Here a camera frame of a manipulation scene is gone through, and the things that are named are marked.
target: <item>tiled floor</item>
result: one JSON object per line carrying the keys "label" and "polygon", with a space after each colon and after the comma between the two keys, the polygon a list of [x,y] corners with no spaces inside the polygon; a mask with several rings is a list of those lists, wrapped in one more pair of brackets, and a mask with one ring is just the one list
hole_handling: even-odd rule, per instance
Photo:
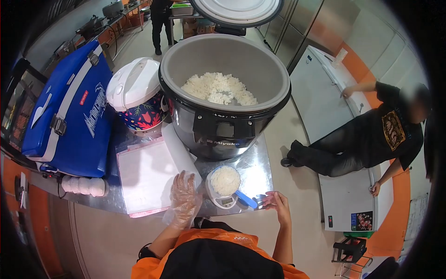
{"label": "tiled floor", "polygon": [[[115,70],[141,56],[154,56],[151,24],[135,35],[115,60]],[[181,25],[174,27],[175,37],[181,37]],[[247,30],[248,39],[265,46],[258,30]],[[164,31],[161,48],[168,49]],[[265,130],[274,188],[289,199],[293,220],[293,254],[296,267],[312,278],[332,278],[336,265],[331,263],[333,243],[342,235],[322,229],[319,181],[307,168],[286,169],[280,159],[290,143],[297,139],[306,142],[305,131],[292,101],[276,116]],[[78,239],[83,259],[92,279],[129,278],[139,249],[151,242],[165,227],[161,218],[132,219],[126,215],[75,205]],[[275,211],[213,217],[235,229],[257,235],[259,247],[272,254],[279,223]]]}

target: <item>plastic glove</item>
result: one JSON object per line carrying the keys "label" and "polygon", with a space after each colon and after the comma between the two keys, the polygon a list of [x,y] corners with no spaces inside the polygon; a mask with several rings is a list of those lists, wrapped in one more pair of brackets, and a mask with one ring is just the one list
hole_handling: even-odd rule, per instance
{"label": "plastic glove", "polygon": [[176,229],[189,229],[200,210],[202,196],[194,186],[195,174],[182,171],[173,179],[170,190],[172,204],[163,217],[163,222]]}

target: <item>person's arm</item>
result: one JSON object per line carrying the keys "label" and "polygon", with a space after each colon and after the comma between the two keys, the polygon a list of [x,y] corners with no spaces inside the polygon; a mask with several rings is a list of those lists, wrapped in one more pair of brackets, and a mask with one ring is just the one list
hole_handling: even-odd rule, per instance
{"label": "person's arm", "polygon": [[393,177],[400,169],[401,169],[400,159],[396,158],[392,162],[392,164],[390,164],[390,166],[388,167],[384,175],[381,177],[381,179],[376,181],[375,184],[373,185],[372,195],[378,196],[378,194],[380,193],[381,185],[384,184],[391,177]]}
{"label": "person's arm", "polygon": [[197,199],[194,188],[194,174],[185,181],[185,171],[175,176],[173,179],[170,196],[173,209],[173,220],[149,246],[157,258],[163,258],[170,249],[175,247],[182,230],[189,229],[191,222],[195,218],[201,206],[201,198]]}
{"label": "person's arm", "polygon": [[349,98],[353,92],[372,92],[372,91],[376,91],[376,81],[372,81],[372,82],[365,82],[365,83],[358,83],[356,85],[352,85],[349,87],[346,87],[343,91],[342,91],[342,96],[344,96],[345,98]]}
{"label": "person's arm", "polygon": [[167,226],[167,228],[165,228],[149,246],[149,250],[152,251],[157,258],[163,258],[167,252],[175,246],[181,231],[181,229],[177,229],[174,226]]}
{"label": "person's arm", "polygon": [[291,214],[288,199],[277,191],[266,192],[268,196],[263,199],[266,209],[275,209],[279,219],[280,229],[277,234],[276,247],[273,259],[285,264],[293,263],[293,246],[291,244]]}

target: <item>white rice cooker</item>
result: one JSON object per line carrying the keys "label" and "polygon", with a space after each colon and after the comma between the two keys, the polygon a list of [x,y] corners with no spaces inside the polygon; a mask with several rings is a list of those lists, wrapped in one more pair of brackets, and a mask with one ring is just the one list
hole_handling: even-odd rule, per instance
{"label": "white rice cooker", "polygon": [[149,57],[137,58],[119,69],[107,86],[107,101],[138,136],[157,127],[168,116],[158,78],[159,65]]}
{"label": "white rice cooker", "polygon": [[[223,160],[242,154],[261,135],[291,96],[286,67],[265,47],[245,39],[247,27],[271,21],[283,0],[191,0],[219,33],[187,38],[161,61],[159,79],[175,132],[191,153]],[[232,74],[246,85],[258,104],[223,105],[194,97],[181,86],[193,75]]]}

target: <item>blue cooler box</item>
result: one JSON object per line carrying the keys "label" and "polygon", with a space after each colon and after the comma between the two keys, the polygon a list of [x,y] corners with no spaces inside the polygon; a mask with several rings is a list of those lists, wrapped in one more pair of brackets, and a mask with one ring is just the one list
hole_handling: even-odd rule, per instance
{"label": "blue cooler box", "polygon": [[22,154],[48,165],[41,170],[102,177],[115,117],[105,96],[111,78],[97,41],[64,58],[34,107]]}

